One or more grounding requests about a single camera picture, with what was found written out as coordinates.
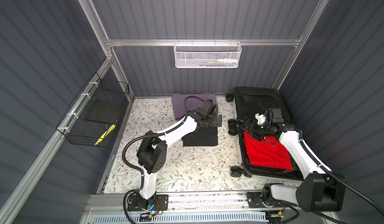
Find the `purple jeans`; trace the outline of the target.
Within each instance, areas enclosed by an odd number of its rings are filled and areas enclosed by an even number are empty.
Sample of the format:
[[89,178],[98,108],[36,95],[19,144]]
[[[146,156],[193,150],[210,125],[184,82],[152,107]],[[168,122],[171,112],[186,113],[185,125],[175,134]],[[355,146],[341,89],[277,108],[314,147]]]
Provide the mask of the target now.
[[[176,94],[173,94],[171,96],[175,120],[179,121],[186,115],[186,109],[185,109],[184,101],[189,96],[197,97],[197,98],[200,98],[204,101],[210,100],[215,105],[218,106],[216,95],[213,93],[204,93],[204,94],[179,94],[179,93],[176,93]],[[198,99],[190,98],[187,100],[188,111],[192,111],[192,110],[195,110],[197,108],[201,108],[202,105],[203,105],[203,101],[200,101]]]

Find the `black t-shirt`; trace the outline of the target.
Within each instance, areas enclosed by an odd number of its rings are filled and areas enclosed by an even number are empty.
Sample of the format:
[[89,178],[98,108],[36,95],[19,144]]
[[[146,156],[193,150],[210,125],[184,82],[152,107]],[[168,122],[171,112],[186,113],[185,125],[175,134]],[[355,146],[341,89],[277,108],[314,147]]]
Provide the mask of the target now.
[[218,145],[218,128],[205,127],[182,137],[184,147],[215,147]]

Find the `red t-shirt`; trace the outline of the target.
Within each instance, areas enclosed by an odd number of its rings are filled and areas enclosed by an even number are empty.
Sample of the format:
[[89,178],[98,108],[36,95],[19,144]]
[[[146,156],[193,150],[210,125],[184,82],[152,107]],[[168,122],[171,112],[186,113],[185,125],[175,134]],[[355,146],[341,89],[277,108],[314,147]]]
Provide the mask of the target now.
[[274,136],[267,136],[262,141],[257,141],[251,137],[251,132],[244,132],[244,139],[251,165],[293,170],[288,150]]

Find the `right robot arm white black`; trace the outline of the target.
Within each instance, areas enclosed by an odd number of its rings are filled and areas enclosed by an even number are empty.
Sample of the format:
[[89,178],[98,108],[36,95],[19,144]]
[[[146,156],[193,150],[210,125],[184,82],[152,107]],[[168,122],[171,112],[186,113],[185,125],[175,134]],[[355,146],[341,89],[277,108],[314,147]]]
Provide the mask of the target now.
[[280,143],[293,158],[303,181],[298,187],[272,184],[263,188],[265,204],[278,201],[295,204],[305,212],[338,212],[342,209],[346,184],[344,177],[335,174],[309,148],[302,131],[283,119],[280,109],[269,109],[266,120],[247,120],[242,130],[255,141],[270,146]]

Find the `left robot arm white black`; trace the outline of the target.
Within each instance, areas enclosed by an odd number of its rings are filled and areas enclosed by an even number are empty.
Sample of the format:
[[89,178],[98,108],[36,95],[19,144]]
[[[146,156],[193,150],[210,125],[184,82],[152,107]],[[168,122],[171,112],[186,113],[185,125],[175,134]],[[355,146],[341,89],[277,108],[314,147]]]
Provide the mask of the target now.
[[148,201],[156,195],[157,172],[163,168],[168,149],[184,136],[214,123],[218,106],[211,100],[203,100],[201,107],[189,111],[177,123],[158,133],[147,132],[137,152],[142,184],[139,196]]

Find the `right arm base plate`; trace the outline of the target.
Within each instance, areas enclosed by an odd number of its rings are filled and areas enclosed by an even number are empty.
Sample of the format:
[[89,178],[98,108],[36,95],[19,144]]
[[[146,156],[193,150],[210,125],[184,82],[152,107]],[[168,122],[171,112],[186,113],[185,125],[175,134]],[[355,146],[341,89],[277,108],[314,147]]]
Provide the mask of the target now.
[[247,201],[250,208],[285,208],[282,201],[274,199],[271,195],[262,192],[247,192]]

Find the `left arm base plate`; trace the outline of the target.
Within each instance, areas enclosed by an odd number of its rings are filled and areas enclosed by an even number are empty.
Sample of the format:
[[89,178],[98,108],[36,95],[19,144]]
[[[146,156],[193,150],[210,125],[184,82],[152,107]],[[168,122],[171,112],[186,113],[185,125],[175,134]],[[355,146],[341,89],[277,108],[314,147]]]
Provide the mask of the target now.
[[155,194],[150,199],[144,199],[140,194],[133,194],[127,198],[128,211],[166,211],[169,195]]

